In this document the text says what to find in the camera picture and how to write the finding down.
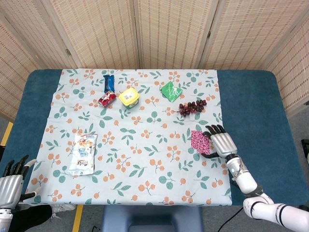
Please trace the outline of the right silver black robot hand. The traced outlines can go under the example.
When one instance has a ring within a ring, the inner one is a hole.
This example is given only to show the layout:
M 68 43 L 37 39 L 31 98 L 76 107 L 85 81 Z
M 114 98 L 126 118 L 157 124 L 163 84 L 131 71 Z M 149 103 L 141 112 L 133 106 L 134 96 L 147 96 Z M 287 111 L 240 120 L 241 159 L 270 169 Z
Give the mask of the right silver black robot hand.
M 203 132 L 203 136 L 211 140 L 215 149 L 214 153 L 201 155 L 207 159 L 221 157 L 228 159 L 230 156 L 235 156 L 238 153 L 238 149 L 232 140 L 231 136 L 225 131 L 221 125 L 205 126 L 208 131 Z

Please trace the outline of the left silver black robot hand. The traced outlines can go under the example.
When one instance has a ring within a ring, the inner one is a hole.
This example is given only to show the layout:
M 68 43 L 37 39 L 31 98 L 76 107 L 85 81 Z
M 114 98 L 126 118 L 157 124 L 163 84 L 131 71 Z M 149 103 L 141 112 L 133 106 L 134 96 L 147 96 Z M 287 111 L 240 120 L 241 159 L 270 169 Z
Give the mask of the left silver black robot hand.
M 28 155 L 21 158 L 17 163 L 14 159 L 9 161 L 4 169 L 3 175 L 0 177 L 0 208 L 15 209 L 19 202 L 26 199 L 34 198 L 41 191 L 41 187 L 30 193 L 22 193 L 26 175 L 31 166 L 37 160 L 33 159 L 25 163 Z

